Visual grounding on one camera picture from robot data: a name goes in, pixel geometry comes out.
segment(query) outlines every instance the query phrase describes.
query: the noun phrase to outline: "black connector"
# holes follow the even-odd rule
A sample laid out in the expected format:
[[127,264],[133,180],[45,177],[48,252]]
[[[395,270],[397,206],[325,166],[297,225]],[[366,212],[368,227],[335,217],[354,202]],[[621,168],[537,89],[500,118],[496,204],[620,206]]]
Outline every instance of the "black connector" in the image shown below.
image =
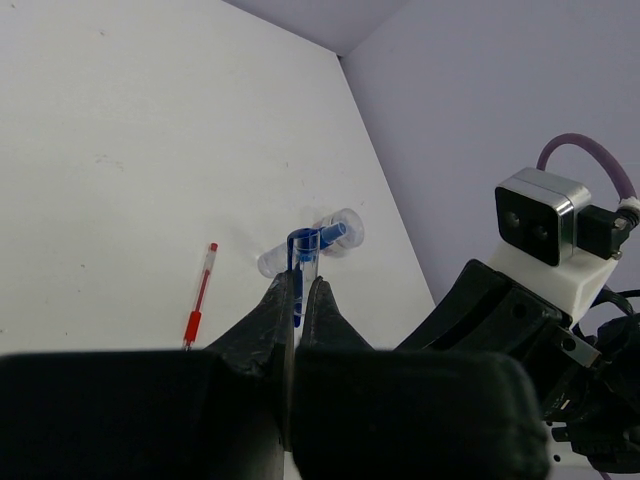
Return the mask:
[[638,216],[631,210],[610,212],[589,205],[578,214],[577,245],[608,260],[620,254],[620,247],[627,241],[638,220]]

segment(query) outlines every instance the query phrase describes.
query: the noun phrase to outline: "screw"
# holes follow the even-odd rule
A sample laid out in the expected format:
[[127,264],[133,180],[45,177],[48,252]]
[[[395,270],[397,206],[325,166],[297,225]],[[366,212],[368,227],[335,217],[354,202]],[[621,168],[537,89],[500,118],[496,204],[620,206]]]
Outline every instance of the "screw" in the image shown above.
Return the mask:
[[573,338],[564,338],[562,342],[560,342],[560,346],[563,350],[567,352],[573,352],[576,349],[576,341]]
[[626,218],[616,218],[613,222],[613,228],[615,228],[616,230],[624,230],[625,228],[627,228],[628,224],[629,222],[627,222]]
[[520,226],[520,218],[515,213],[507,212],[504,216],[507,219],[507,224],[511,228],[518,228]]

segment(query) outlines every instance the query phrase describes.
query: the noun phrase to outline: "camera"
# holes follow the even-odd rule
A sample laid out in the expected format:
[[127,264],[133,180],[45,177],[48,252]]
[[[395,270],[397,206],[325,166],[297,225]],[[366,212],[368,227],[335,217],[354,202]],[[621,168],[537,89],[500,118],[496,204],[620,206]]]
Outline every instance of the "camera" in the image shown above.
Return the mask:
[[525,168],[495,190],[502,239],[551,266],[571,257],[578,243],[578,214],[591,203],[579,182]]

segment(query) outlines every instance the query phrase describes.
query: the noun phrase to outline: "blue cap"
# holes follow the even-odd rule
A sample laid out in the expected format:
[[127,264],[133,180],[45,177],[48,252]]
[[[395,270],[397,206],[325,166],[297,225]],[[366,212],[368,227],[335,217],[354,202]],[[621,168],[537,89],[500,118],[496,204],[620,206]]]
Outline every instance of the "blue cap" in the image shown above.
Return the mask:
[[343,222],[334,223],[320,229],[320,250],[324,250],[337,239],[347,233],[347,226]]
[[320,241],[319,230],[317,228],[301,228],[294,230],[287,237],[287,268],[292,270],[293,265],[293,244],[297,244],[297,252],[301,262],[311,262],[316,256],[316,252],[322,242]]

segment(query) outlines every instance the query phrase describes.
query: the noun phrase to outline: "transparent plastic tube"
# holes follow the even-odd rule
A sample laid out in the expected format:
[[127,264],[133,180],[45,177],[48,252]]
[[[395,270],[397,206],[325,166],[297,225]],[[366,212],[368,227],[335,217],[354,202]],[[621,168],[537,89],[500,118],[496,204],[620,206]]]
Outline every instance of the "transparent plastic tube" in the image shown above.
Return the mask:
[[336,239],[331,245],[322,250],[325,255],[343,256],[347,250],[359,247],[364,242],[364,224],[360,215],[350,208],[343,208],[331,215],[327,215],[313,225],[313,228],[323,228],[327,225],[343,223],[347,227],[346,233]]
[[302,325],[309,290],[318,276],[320,231],[315,228],[302,228],[291,232],[287,238],[287,249],[288,269],[294,272],[293,322],[297,328]]
[[[349,227],[343,222],[319,228],[320,250],[324,251],[347,234]],[[258,270],[267,278],[274,278],[287,269],[287,243],[281,243],[258,258]]]

